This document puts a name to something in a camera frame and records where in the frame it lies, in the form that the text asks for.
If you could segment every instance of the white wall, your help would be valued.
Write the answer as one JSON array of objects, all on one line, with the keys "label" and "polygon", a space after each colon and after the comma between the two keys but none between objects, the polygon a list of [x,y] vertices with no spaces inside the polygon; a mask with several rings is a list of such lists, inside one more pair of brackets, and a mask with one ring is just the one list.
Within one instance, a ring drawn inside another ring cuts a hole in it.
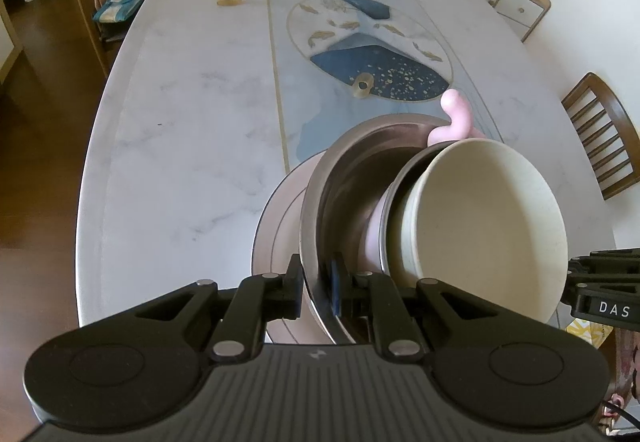
[{"label": "white wall", "polygon": [[[551,0],[525,45],[562,98],[593,71],[640,126],[640,0]],[[618,248],[640,247],[640,184],[609,199]]]}]

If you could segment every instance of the metal rivet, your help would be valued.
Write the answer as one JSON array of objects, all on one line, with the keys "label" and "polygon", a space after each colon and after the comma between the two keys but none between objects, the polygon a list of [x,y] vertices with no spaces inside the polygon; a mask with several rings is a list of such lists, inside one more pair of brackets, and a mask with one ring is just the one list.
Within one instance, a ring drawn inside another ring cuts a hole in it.
[{"label": "metal rivet", "polygon": [[399,339],[389,343],[389,351],[396,357],[414,356],[420,352],[420,345],[409,339]]},{"label": "metal rivet", "polygon": [[244,345],[238,341],[220,341],[213,345],[213,353],[219,357],[237,357],[244,352]]}]

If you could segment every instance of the blue painted shape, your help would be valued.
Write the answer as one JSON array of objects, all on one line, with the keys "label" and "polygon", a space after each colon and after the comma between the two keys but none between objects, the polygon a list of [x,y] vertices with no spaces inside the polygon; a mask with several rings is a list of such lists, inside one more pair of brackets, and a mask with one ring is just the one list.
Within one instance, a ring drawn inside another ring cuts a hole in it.
[{"label": "blue painted shape", "polygon": [[384,3],[375,2],[374,0],[343,0],[353,5],[358,10],[364,12],[371,19],[389,19],[389,7]]},{"label": "blue painted shape", "polygon": [[364,34],[363,32],[356,32],[355,34],[348,35],[347,37],[343,37],[340,41],[329,45],[325,51],[327,50],[343,50],[345,48],[357,48],[364,47],[364,45],[380,45],[396,54],[401,55],[402,57],[407,57],[411,59],[411,56],[405,54],[401,50],[396,47],[390,45],[386,41],[382,41],[381,39],[370,36],[369,34]]},{"label": "blue painted shape", "polygon": [[347,85],[368,72],[374,78],[370,93],[393,101],[428,101],[449,88],[449,82],[427,65],[377,44],[327,50],[309,59]]}]

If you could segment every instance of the pink toy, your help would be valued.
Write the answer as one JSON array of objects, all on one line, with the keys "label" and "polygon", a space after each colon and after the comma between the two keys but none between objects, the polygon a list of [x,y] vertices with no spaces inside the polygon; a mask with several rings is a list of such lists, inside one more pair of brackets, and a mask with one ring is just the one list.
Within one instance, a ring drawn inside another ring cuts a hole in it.
[{"label": "pink toy", "polygon": [[463,138],[484,138],[484,134],[474,128],[474,116],[468,101],[459,91],[449,89],[440,98],[440,105],[451,118],[449,126],[435,128],[427,138],[427,146],[433,146],[447,140]]}]

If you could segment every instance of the cable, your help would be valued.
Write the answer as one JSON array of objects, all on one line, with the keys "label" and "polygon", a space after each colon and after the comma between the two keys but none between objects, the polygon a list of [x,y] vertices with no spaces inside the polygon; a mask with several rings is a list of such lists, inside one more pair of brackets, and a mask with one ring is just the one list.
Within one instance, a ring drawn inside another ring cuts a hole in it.
[{"label": "cable", "polygon": [[609,402],[608,400],[603,400],[602,401],[602,405],[605,408],[610,409],[611,411],[616,412],[618,415],[620,415],[620,417],[622,417],[623,419],[627,420],[630,424],[632,424],[636,429],[640,429],[640,420],[638,420],[637,418],[635,418],[633,415],[631,415],[630,413],[626,412],[625,410],[623,410],[622,408],[619,408],[618,406],[616,406],[615,404],[613,404],[612,402]]}]

